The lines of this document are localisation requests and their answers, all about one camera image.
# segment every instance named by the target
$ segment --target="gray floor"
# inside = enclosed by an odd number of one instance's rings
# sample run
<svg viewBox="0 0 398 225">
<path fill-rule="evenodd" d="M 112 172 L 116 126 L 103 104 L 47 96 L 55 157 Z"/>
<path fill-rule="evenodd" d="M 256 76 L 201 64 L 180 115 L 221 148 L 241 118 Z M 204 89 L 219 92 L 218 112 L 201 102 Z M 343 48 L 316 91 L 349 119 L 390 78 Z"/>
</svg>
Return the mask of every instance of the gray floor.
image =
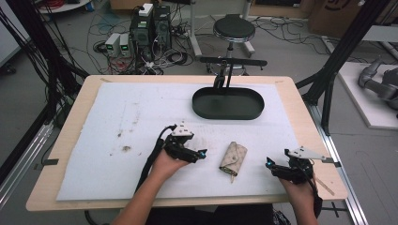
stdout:
<svg viewBox="0 0 398 225">
<path fill-rule="evenodd" d="M 100 36 L 99 31 L 106 34 L 106 28 L 99 23 L 117 24 L 114 31 L 128 29 L 129 13 L 111 11 L 105 4 L 103 8 L 88 13 L 83 9 L 61 13 L 56 16 L 60 30 L 71 47 L 73 57 L 90 74 L 107 73 L 106 59 L 92 51 L 92 46 L 99 40 L 106 39 Z M 198 19 L 197 27 L 204 26 L 198 33 L 211 34 L 212 21 L 210 17 Z M 325 46 L 319 39 L 308 39 L 308 44 L 293 44 L 277 39 L 282 32 L 272 29 L 271 25 L 263 25 L 268 32 L 257 29 L 251 41 L 256 53 L 253 59 L 267 60 L 268 65 L 264 70 L 249 67 L 250 75 L 289 76 L 295 82 L 316 73 L 328 60 Z M 299 21 L 289 25 L 290 32 L 307 37 L 306 22 Z M 297 38 L 297 35 L 286 33 L 286 38 Z M 224 55 L 226 42 L 212 36 L 198 36 L 198 41 L 206 56 Z M 90 60 L 87 53 L 92 54 L 99 62 Z M 384 50 L 376 44 L 363 42 L 353 53 L 350 61 L 368 62 L 378 55 L 395 64 Z M 242 47 L 237 46 L 235 57 L 247 57 Z M 1 72 L 0 76 L 0 162 L 3 163 L 9 152 L 15 147 L 18 140 L 29 128 L 33 120 L 44 106 L 44 84 L 33 72 L 27 58 L 21 53 L 17 54 L 11 63 L 17 68 L 13 75 Z M 197 61 L 188 67 L 170 67 L 164 70 L 165 74 L 206 74 L 205 66 Z M 396 179 L 396 161 L 398 159 L 398 132 L 385 129 L 367 128 L 349 95 L 339 79 L 336 79 L 332 108 L 330 114 L 331 137 L 337 147 L 345 170 L 351 184 L 359 198 L 369 224 L 398 224 L 398 180 Z M 299 90 L 305 93 L 306 88 Z M 41 155 L 55 139 L 59 130 L 55 130 L 51 139 L 43 147 L 36 158 L 40 161 Z M 82 211 L 42 212 L 31 213 L 25 209 L 25 203 L 30 195 L 40 171 L 29 170 L 17 186 L 5 207 L 0 211 L 0 224 L 87 224 Z M 344 208 L 342 202 L 335 202 L 336 207 Z M 331 202 L 325 202 L 325 207 L 331 207 Z M 294 220 L 292 209 L 288 203 L 275 204 L 290 220 Z M 93 218 L 98 223 L 110 222 L 117 214 L 117 210 L 96 210 L 92 212 Z M 320 224 L 351 224 L 346 212 L 339 212 L 336 217 L 332 211 L 323 211 Z"/>
</svg>

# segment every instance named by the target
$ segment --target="oval black tray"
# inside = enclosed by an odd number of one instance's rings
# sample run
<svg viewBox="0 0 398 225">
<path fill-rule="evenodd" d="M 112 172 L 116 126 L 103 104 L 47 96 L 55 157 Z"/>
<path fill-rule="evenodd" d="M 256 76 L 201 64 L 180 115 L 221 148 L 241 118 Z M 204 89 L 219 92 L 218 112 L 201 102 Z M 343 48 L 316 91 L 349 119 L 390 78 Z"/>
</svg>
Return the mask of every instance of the oval black tray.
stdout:
<svg viewBox="0 0 398 225">
<path fill-rule="evenodd" d="M 252 120 L 264 110 L 264 100 L 248 88 L 204 87 L 193 94 L 192 108 L 205 119 Z"/>
</svg>

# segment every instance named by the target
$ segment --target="wallet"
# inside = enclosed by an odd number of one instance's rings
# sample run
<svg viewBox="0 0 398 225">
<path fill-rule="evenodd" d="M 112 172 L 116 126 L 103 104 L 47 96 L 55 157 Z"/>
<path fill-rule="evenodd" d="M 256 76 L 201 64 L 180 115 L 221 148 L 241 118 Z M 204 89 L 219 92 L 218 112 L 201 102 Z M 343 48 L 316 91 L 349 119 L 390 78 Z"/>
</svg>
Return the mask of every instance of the wallet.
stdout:
<svg viewBox="0 0 398 225">
<path fill-rule="evenodd" d="M 229 144 L 228 149 L 225 152 L 225 156 L 222 159 L 220 170 L 230 174 L 232 181 L 234 180 L 234 177 L 237 176 L 247 152 L 247 148 L 237 144 L 236 142 L 231 142 Z"/>
</svg>

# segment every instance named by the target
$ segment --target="stool leg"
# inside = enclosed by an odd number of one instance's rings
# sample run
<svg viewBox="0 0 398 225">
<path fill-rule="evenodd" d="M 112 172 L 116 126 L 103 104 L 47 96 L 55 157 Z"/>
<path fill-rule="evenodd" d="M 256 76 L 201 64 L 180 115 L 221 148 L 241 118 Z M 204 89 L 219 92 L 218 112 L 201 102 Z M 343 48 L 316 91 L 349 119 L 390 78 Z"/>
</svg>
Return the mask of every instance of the stool leg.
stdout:
<svg viewBox="0 0 398 225">
<path fill-rule="evenodd" d="M 229 42 L 228 51 L 226 52 L 226 58 L 232 58 L 232 51 L 234 50 L 234 42 Z"/>
</svg>

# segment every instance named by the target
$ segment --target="stool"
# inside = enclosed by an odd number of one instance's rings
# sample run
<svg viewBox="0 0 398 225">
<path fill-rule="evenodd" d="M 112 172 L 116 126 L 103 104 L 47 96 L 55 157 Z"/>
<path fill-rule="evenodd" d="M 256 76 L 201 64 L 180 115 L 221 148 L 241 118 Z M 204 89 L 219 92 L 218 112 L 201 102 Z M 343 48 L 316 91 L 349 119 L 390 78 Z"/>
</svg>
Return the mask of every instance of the stool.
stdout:
<svg viewBox="0 0 398 225">
<path fill-rule="evenodd" d="M 213 32 L 216 37 L 229 41 L 225 57 L 232 58 L 234 43 L 243 43 L 251 40 L 254 37 L 255 28 L 250 22 L 241 19 L 239 14 L 230 14 L 214 23 Z M 244 66 L 234 68 L 242 68 L 242 74 L 246 73 Z M 207 64 L 207 72 L 218 75 L 212 71 L 212 67 L 209 64 Z"/>
</svg>

